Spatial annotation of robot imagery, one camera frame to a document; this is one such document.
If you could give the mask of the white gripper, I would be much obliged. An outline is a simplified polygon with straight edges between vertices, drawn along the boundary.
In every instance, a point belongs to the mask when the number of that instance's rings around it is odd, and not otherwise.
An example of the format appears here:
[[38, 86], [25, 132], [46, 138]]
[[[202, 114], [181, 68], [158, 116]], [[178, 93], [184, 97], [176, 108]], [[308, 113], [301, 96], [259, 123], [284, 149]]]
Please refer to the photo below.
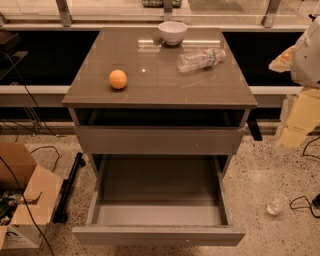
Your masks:
[[296, 41], [269, 64], [275, 72], [291, 72], [291, 79], [304, 87], [292, 97], [288, 115], [281, 119], [274, 144], [278, 154], [296, 150], [320, 125], [320, 17]]

